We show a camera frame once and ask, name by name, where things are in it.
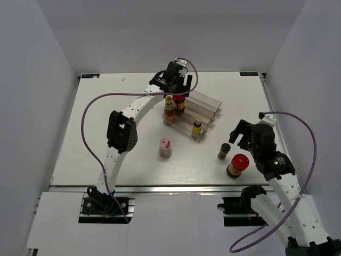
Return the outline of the red lid dark sauce jar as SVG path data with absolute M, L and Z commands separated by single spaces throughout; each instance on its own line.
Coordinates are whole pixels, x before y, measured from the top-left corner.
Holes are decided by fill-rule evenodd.
M 173 96 L 174 109 L 177 112 L 184 112 L 185 110 L 185 97 L 181 95 Z

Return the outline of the red lid chili jar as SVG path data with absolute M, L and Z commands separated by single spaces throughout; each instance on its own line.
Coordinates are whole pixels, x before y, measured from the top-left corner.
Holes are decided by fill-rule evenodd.
M 238 178 L 242 172 L 249 166 L 249 158 L 244 154 L 236 154 L 226 169 L 228 176 Z

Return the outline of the yellow cap sauce bottle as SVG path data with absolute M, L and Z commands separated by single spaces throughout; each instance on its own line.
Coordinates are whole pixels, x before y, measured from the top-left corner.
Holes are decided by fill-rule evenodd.
M 169 125 L 175 121 L 175 109 L 173 104 L 172 96 L 168 95 L 165 97 L 165 107 L 164 107 L 164 123 Z

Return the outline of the small yellow label bottle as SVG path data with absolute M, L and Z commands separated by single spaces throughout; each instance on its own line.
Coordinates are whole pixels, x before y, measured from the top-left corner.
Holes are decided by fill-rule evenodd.
M 202 117 L 197 116 L 194 119 L 193 128 L 192 128 L 192 136 L 194 138 L 199 137 L 201 135 L 201 127 L 202 127 Z

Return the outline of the pink cap spice shaker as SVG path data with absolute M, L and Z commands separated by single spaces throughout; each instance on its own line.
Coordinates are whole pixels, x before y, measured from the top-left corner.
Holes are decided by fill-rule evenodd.
M 167 138 L 159 141 L 159 156 L 162 158 L 170 158 L 172 155 L 171 142 Z

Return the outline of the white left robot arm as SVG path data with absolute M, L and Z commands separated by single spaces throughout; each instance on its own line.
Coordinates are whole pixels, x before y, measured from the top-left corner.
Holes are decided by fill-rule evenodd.
M 171 61 L 166 70 L 154 75 L 142 93 L 132 93 L 136 99 L 122 111 L 113 111 L 109 116 L 107 128 L 107 156 L 100 163 L 102 173 L 88 194 L 99 195 L 94 206 L 102 213 L 112 208 L 112 196 L 120 167 L 127 153 L 137 144 L 137 126 L 142 118 L 166 96 L 189 96 L 192 75 L 187 75 L 187 65 L 192 65 L 188 59 L 176 58 Z

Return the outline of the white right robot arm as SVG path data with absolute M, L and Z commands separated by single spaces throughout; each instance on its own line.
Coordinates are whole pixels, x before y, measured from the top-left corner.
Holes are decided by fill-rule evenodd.
M 321 226 L 303 195 L 296 170 L 287 155 L 277 150 L 273 128 L 265 123 L 240 120 L 229 142 L 251 153 L 256 168 L 274 190 L 284 210 L 269 199 L 259 185 L 242 191 L 241 208 L 258 213 L 285 247 L 286 255 L 340 255 L 340 240 L 332 239 Z

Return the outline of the black cap pepper shaker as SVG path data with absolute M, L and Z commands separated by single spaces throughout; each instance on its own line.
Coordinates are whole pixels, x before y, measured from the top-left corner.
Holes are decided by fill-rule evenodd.
M 220 147 L 218 154 L 217 154 L 217 158 L 221 161 L 225 160 L 226 156 L 230 150 L 231 150 L 231 146 L 228 143 L 223 143 Z

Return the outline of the clear tiered organizer rack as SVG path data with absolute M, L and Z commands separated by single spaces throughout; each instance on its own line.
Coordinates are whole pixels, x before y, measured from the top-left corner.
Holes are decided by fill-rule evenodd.
M 203 139 L 216 116 L 220 113 L 221 105 L 222 103 L 218 100 L 197 91 L 192 91 L 188 97 L 185 97 L 184 112 L 177 112 L 175 110 L 175 121 L 168 126 L 199 142 Z M 194 138 L 192 136 L 192 128 L 194 119 L 197 116 L 202 117 L 201 135 Z

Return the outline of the right blue logo sticker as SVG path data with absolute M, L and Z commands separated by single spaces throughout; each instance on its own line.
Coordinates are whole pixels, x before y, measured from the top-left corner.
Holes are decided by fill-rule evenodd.
M 239 74 L 240 74 L 240 76 L 246 76 L 246 77 L 258 76 L 258 72 L 251 72 L 251 71 L 242 71 Z

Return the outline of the blue logo sticker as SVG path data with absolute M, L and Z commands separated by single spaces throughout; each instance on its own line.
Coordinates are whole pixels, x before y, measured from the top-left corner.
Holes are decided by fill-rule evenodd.
M 81 79 L 93 79 L 93 78 L 99 78 L 100 74 L 82 74 Z
M 258 76 L 258 72 L 251 72 L 251 71 L 242 71 L 239 74 L 240 74 L 240 76 L 246 76 L 246 77 Z

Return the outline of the left blue logo sticker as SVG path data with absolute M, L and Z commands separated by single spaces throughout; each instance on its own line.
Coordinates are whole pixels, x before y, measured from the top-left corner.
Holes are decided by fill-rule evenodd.
M 99 78 L 100 74 L 82 74 L 81 79 L 93 79 L 93 78 Z

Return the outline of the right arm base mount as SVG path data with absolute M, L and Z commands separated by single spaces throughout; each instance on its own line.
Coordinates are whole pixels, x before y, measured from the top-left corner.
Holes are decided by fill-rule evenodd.
M 266 195 L 261 185 L 252 185 L 242 190 L 239 197 L 223 197 L 217 208 L 223 211 L 225 227 L 261 227 L 267 225 L 264 219 L 251 208 L 251 199 Z

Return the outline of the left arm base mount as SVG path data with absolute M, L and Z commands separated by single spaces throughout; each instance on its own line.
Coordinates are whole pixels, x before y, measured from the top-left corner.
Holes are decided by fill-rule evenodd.
M 88 187 L 84 194 L 78 222 L 91 224 L 128 224 L 134 213 L 134 199 L 118 196 L 115 199 Z

